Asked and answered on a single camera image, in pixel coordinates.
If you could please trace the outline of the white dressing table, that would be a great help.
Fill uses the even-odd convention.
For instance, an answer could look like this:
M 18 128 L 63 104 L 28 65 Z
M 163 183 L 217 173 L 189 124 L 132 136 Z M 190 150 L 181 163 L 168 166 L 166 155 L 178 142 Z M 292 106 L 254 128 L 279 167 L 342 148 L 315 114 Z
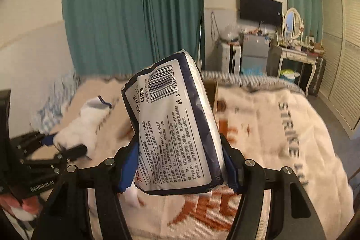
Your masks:
M 308 83 L 305 89 L 305 95 L 309 94 L 309 87 L 312 82 L 312 79 L 315 76 L 316 71 L 316 59 L 317 57 L 307 54 L 305 52 L 295 51 L 291 49 L 286 49 L 284 47 L 278 46 L 274 48 L 276 50 L 276 54 L 279 55 L 278 69 L 277 69 L 277 78 L 280 77 L 280 72 L 282 70 L 283 60 L 291 60 L 297 61 L 304 64 L 308 64 L 312 66 L 312 71 L 309 76 Z

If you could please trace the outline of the blue plastic bags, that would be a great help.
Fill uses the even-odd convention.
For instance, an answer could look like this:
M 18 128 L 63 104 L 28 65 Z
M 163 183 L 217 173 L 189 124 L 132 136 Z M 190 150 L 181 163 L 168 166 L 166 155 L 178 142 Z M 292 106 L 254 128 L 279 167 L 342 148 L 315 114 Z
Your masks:
M 267 73 L 261 67 L 255 68 L 243 68 L 241 69 L 241 74 L 244 76 L 266 76 Z

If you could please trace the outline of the navy white tissue pack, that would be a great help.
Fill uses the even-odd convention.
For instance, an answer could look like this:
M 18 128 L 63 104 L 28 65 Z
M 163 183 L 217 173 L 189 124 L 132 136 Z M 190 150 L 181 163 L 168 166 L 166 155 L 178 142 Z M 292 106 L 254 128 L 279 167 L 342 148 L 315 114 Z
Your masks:
M 227 182 L 217 123 L 187 51 L 136 73 L 121 93 L 139 143 L 136 187 L 152 195 L 200 194 Z

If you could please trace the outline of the large teal curtain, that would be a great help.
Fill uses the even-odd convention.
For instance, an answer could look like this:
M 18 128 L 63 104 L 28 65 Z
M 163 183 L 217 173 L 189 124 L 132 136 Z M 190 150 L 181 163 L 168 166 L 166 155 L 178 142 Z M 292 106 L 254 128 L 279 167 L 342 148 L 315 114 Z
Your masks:
M 204 0 L 62 0 L 81 76 L 133 74 L 177 51 L 204 61 Z

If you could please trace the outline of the blue checkered bedding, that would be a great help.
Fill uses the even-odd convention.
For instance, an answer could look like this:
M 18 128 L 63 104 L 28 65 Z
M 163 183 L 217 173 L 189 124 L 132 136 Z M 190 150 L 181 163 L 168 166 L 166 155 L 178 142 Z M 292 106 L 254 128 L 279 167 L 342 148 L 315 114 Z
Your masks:
M 32 129 L 40 133 L 50 133 L 62 120 L 80 84 L 81 78 L 74 69 L 56 78 L 49 87 L 44 103 L 31 117 Z

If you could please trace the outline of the oval vanity mirror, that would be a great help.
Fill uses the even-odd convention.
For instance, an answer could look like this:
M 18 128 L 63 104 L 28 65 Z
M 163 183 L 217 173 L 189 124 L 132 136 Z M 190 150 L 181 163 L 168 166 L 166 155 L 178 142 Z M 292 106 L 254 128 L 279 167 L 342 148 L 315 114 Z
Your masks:
M 296 40 L 303 33 L 303 19 L 298 10 L 291 7 L 283 17 L 283 35 L 285 40 Z

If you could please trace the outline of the white sock with black band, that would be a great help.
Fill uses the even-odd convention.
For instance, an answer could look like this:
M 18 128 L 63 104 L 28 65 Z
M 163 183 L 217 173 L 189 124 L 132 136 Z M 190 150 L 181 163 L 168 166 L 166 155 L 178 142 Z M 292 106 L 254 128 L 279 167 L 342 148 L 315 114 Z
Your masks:
M 87 148 L 86 157 L 93 159 L 97 131 L 112 109 L 113 105 L 101 96 L 89 99 L 81 107 L 78 117 L 54 136 L 54 146 L 59 150 L 68 150 L 83 144 Z

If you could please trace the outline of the grey mini fridge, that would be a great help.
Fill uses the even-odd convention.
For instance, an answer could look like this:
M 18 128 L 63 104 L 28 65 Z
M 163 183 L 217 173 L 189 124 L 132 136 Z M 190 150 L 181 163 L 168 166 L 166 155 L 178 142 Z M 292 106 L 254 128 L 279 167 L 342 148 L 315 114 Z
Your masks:
M 261 67 L 266 71 L 269 44 L 264 36 L 243 35 L 240 71 L 243 68 Z

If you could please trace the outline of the black wall television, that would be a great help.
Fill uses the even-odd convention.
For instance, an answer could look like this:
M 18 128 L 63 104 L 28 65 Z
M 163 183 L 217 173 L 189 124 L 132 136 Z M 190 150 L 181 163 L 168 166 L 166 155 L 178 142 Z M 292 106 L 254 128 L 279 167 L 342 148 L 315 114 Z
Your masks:
M 274 0 L 240 0 L 240 19 L 279 27 L 283 22 L 283 4 Z

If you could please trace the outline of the cream printed blanket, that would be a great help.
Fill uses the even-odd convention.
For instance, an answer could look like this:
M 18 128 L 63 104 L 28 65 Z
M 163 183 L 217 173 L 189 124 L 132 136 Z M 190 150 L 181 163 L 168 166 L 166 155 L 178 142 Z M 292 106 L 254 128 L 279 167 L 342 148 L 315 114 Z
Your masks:
M 61 124 L 66 162 L 33 239 L 340 239 L 353 192 L 298 86 L 221 76 L 149 99 L 149 79 L 89 80 Z

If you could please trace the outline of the white suitcase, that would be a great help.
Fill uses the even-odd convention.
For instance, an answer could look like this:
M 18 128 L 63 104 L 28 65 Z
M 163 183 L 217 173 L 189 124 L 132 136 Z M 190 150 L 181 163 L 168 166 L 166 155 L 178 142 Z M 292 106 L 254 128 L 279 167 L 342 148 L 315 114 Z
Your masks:
M 218 69 L 220 72 L 240 74 L 242 48 L 239 44 L 234 45 L 221 42 L 218 45 Z

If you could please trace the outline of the blue waste basket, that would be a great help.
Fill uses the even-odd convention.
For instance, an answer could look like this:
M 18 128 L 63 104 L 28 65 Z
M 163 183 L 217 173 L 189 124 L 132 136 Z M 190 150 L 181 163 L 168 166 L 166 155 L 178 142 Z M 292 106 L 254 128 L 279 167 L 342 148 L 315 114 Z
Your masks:
M 280 71 L 280 76 L 281 79 L 288 81 L 290 83 L 295 83 L 295 80 L 300 77 L 300 73 L 296 72 L 292 69 L 285 69 L 285 70 L 281 70 Z

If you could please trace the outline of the open cardboard box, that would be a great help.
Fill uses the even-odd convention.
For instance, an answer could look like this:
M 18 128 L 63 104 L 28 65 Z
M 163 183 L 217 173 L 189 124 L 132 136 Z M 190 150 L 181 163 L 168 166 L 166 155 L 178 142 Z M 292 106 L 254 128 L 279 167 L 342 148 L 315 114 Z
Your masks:
M 215 80 L 203 80 L 205 92 L 209 100 L 213 115 L 217 114 L 218 82 Z

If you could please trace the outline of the cream louvered wardrobe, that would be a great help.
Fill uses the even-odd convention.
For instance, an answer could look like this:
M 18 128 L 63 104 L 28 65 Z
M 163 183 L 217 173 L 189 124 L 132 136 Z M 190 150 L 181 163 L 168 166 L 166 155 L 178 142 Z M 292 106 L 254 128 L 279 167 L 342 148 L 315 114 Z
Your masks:
M 359 0 L 322 0 L 326 68 L 319 96 L 359 138 Z

